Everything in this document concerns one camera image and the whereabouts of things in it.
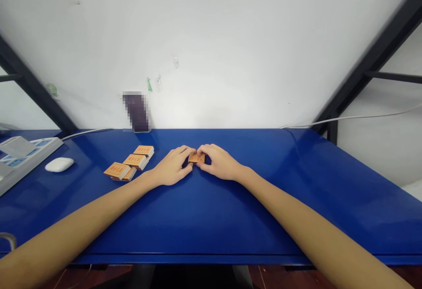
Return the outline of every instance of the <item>floor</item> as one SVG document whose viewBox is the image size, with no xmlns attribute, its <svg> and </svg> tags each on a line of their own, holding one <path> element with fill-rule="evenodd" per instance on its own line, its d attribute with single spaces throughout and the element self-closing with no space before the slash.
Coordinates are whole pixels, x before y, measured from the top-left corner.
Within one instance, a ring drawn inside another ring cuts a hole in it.
<svg viewBox="0 0 422 289">
<path fill-rule="evenodd" d="M 248 266 L 254 289 L 335 289 L 318 271 L 289 271 L 280 265 Z M 66 269 L 42 289 L 89 289 L 123 275 L 131 265 L 108 266 L 105 270 Z M 422 289 L 422 266 L 401 266 L 392 269 L 415 289 Z"/>
<path fill-rule="evenodd" d="M 402 266 L 391 269 L 415 289 L 422 289 L 422 266 Z M 280 265 L 250 265 L 249 273 L 254 289 L 335 289 L 316 270 L 287 271 Z"/>
</svg>

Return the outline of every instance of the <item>black metal bar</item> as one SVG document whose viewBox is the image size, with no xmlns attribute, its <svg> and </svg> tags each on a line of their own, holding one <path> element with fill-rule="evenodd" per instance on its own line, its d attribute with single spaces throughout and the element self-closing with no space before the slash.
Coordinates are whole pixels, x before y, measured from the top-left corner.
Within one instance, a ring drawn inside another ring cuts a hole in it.
<svg viewBox="0 0 422 289">
<path fill-rule="evenodd" d="M 418 27 L 421 21 L 422 0 L 405 0 L 359 64 L 347 77 L 346 82 L 315 121 L 326 120 L 335 111 L 338 114 L 342 114 L 347 106 L 370 82 L 371 77 L 364 76 L 364 73 L 380 70 L 401 44 Z M 312 129 L 319 134 L 324 134 L 327 124 L 317 124 Z"/>
<path fill-rule="evenodd" d="M 327 123 L 327 140 L 337 145 L 338 120 Z"/>
<path fill-rule="evenodd" d="M 4 75 L 4 76 L 0 76 L 0 83 L 6 82 L 6 81 L 16 81 L 18 79 L 22 79 L 21 75 Z"/>
<path fill-rule="evenodd" d="M 418 75 L 405 75 L 405 74 L 386 73 L 386 72 L 366 72 L 365 76 L 370 77 L 370 78 L 381 78 L 381 79 L 388 79 L 388 80 L 404 81 L 407 83 L 422 83 L 422 76 L 418 76 Z"/>
<path fill-rule="evenodd" d="M 18 74 L 23 77 L 16 80 L 16 83 L 66 135 L 77 130 L 72 120 L 2 37 L 0 37 L 0 65 L 8 74 Z"/>
</svg>

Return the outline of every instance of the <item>blue tabletop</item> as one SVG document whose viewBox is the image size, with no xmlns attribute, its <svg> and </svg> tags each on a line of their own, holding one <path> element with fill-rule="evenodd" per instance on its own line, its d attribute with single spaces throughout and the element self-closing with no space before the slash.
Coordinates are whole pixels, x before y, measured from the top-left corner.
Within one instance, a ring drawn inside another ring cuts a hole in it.
<svg viewBox="0 0 422 289">
<path fill-rule="evenodd" d="M 422 263 L 422 203 L 312 130 L 299 129 L 109 130 L 66 140 L 0 197 L 0 231 L 14 234 L 20 245 L 121 186 L 103 171 L 138 145 L 155 148 L 149 170 L 170 149 L 206 143 L 223 147 L 385 263 Z M 63 173 L 44 170 L 60 156 L 76 164 Z M 6 242 L 0 242 L 0 251 L 7 252 Z M 197 167 L 176 185 L 143 196 L 75 262 L 309 263 L 245 188 Z"/>
</svg>

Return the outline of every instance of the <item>power strip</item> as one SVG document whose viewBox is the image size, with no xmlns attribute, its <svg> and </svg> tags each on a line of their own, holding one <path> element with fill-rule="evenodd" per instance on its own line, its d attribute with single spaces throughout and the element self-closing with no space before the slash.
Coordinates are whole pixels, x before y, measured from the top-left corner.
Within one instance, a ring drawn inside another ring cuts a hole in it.
<svg viewBox="0 0 422 289">
<path fill-rule="evenodd" d="M 0 196 L 12 188 L 18 181 L 25 177 L 63 144 L 62 140 L 58 137 L 46 137 L 30 142 L 34 144 L 36 148 L 27 156 L 15 158 L 7 155 L 0 159 L 0 163 L 13 167 L 13 171 L 10 174 L 6 177 L 0 177 Z"/>
</svg>

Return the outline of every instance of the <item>forearm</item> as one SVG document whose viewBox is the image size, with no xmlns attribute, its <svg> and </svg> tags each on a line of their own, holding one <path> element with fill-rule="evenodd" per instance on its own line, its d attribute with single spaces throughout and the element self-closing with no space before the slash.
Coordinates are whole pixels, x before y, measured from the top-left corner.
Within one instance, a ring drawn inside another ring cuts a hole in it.
<svg viewBox="0 0 422 289">
<path fill-rule="evenodd" d="M 0 260 L 1 288 L 36 288 L 74 260 L 156 183 L 148 172 L 78 209 Z"/>
<path fill-rule="evenodd" d="M 238 182 L 263 204 L 337 288 L 412 288 L 328 220 L 251 169 L 245 168 Z"/>
</svg>

